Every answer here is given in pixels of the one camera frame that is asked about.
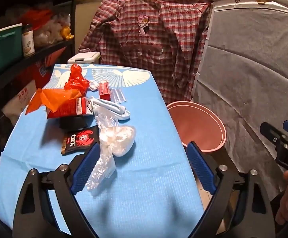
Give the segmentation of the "white tissue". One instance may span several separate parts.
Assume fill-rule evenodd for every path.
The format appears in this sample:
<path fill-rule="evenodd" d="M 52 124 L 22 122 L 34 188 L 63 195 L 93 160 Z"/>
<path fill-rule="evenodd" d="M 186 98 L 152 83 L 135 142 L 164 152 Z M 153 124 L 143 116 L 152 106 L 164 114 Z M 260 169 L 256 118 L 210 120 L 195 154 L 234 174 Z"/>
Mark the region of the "white tissue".
<path fill-rule="evenodd" d="M 99 83 L 95 80 L 90 80 L 89 81 L 89 89 L 91 91 L 97 91 L 99 90 Z"/>

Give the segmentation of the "yellow toy figure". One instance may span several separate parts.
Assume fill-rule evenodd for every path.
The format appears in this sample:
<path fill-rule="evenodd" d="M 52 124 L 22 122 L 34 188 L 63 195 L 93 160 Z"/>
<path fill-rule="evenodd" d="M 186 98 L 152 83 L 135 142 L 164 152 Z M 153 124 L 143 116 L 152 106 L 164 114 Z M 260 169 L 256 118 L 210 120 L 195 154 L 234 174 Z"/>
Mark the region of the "yellow toy figure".
<path fill-rule="evenodd" d="M 70 40 L 74 38 L 74 35 L 71 34 L 71 29 L 69 26 L 62 27 L 60 34 L 63 40 Z"/>

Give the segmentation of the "red blue box on shelf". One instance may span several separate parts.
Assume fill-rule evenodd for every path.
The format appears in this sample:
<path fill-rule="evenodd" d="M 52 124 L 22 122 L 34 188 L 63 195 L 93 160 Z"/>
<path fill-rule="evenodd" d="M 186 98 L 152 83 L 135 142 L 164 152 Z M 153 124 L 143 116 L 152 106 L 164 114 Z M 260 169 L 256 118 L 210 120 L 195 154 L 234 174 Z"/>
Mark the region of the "red blue box on shelf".
<path fill-rule="evenodd" d="M 29 82 L 34 81 L 36 88 L 43 88 L 52 76 L 52 67 L 64 52 L 65 48 L 59 49 L 37 62 L 30 64 L 16 77 L 16 86 L 24 88 Z"/>

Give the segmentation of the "small red medicine box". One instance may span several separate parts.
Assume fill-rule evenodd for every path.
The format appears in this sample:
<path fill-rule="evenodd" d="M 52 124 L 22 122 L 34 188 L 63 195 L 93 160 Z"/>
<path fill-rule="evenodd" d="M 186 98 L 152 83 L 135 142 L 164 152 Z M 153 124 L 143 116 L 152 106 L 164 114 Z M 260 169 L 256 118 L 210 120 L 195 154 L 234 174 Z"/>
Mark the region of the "small red medicine box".
<path fill-rule="evenodd" d="M 106 101 L 111 100 L 111 89 L 108 81 L 99 82 L 99 98 Z"/>

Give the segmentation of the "large red carton box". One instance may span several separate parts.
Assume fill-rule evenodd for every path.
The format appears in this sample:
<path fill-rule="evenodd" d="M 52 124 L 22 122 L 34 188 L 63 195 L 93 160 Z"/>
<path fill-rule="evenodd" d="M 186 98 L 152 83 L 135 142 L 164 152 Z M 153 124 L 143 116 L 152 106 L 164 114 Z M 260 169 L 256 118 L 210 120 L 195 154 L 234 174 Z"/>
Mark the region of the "large red carton box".
<path fill-rule="evenodd" d="M 92 114 L 89 109 L 91 100 L 86 97 L 70 99 L 63 103 L 55 112 L 47 109 L 47 118 L 75 117 Z"/>

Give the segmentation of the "black red crab snack packet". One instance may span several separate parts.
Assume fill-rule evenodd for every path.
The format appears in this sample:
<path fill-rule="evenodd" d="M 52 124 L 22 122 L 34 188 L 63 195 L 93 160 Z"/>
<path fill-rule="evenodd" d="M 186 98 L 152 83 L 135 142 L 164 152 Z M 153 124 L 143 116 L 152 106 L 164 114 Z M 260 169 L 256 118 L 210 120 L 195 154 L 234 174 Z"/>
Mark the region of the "black red crab snack packet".
<path fill-rule="evenodd" d="M 67 132 L 63 138 L 61 154 L 65 156 L 73 152 L 85 151 L 95 143 L 99 143 L 98 126 Z"/>

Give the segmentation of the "red plastic bag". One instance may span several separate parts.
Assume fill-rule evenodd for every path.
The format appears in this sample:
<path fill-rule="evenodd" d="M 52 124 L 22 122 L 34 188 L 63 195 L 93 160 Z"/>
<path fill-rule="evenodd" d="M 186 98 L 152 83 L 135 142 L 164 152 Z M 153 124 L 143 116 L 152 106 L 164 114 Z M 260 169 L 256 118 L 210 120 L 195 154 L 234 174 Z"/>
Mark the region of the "red plastic bag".
<path fill-rule="evenodd" d="M 90 82 L 82 75 L 82 68 L 78 64 L 72 64 L 70 68 L 70 76 L 65 83 L 65 90 L 79 90 L 85 96 L 90 86 Z"/>

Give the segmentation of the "pink plastic trash basin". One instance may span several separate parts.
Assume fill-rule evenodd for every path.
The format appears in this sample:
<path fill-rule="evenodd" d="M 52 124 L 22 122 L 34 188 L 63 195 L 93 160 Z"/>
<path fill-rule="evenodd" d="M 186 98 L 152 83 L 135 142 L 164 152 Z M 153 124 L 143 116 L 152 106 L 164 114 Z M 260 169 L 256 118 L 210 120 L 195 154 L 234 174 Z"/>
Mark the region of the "pink plastic trash basin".
<path fill-rule="evenodd" d="M 226 142 L 227 132 L 221 119 L 210 109 L 188 101 L 167 105 L 183 146 L 195 142 L 202 152 L 212 153 Z"/>

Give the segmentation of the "black shelf rack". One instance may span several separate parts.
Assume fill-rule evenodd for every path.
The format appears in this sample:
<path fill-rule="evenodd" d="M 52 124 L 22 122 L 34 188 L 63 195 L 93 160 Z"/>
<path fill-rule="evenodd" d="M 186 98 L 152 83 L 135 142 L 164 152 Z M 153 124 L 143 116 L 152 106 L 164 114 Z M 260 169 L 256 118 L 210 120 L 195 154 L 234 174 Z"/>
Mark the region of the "black shelf rack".
<path fill-rule="evenodd" d="M 0 0 L 0 93 L 30 64 L 74 51 L 76 0 Z"/>

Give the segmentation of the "clear plastic bag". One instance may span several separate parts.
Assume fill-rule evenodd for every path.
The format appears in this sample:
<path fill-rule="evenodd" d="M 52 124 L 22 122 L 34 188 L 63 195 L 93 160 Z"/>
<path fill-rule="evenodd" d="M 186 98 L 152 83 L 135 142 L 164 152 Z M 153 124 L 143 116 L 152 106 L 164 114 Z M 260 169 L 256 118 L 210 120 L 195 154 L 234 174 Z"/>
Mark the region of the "clear plastic bag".
<path fill-rule="evenodd" d="M 120 125 L 117 116 L 104 107 L 96 108 L 94 115 L 99 127 L 100 156 L 85 187 L 96 195 L 102 182 L 116 170 L 114 157 L 123 157 L 132 148 L 136 129 L 130 125 Z"/>

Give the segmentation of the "white bag with red print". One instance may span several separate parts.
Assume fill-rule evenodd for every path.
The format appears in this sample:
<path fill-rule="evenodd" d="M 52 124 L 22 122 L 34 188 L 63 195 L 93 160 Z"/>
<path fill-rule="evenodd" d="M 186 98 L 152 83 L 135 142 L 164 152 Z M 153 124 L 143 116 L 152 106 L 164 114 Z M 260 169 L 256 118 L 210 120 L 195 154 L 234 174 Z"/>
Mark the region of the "white bag with red print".
<path fill-rule="evenodd" d="M 10 119 L 13 126 L 16 125 L 21 113 L 27 107 L 35 92 L 36 84 L 32 80 L 2 108 L 3 114 Z"/>

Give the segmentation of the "clear plastic wrapper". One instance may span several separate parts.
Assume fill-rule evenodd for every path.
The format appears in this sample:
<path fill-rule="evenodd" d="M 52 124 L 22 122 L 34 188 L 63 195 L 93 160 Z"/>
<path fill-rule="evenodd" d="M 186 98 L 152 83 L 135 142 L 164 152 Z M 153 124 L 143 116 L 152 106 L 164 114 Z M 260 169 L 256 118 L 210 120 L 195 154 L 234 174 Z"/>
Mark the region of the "clear plastic wrapper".
<path fill-rule="evenodd" d="M 127 101 L 121 88 L 111 89 L 111 101 L 117 104 L 121 104 Z"/>

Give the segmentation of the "orange plastic bag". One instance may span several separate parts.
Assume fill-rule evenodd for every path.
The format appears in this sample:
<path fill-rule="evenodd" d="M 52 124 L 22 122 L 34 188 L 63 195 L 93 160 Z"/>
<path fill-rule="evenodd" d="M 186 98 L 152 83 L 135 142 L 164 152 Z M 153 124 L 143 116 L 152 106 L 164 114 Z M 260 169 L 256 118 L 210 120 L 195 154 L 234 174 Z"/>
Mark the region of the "orange plastic bag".
<path fill-rule="evenodd" d="M 77 89 L 37 89 L 27 106 L 25 114 L 38 110 L 42 105 L 51 112 L 56 112 L 65 102 L 81 96 L 81 92 Z"/>

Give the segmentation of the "green storage box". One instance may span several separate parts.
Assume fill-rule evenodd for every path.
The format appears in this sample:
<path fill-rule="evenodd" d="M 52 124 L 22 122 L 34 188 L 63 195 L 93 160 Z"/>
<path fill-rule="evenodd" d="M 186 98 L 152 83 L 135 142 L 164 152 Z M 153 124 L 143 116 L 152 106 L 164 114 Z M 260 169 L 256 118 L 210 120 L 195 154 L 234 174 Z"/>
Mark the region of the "green storage box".
<path fill-rule="evenodd" d="M 22 56 L 22 24 L 0 29 L 0 70 Z"/>

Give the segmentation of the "white lidded trash bin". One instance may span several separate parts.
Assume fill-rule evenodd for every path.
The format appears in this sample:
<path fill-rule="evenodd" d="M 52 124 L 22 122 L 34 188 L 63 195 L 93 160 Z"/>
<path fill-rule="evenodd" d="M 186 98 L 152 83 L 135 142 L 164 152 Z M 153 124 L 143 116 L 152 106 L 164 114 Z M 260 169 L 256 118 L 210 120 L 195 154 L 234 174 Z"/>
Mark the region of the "white lidded trash bin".
<path fill-rule="evenodd" d="M 100 57 L 99 52 L 78 53 L 70 58 L 67 64 L 99 64 Z"/>

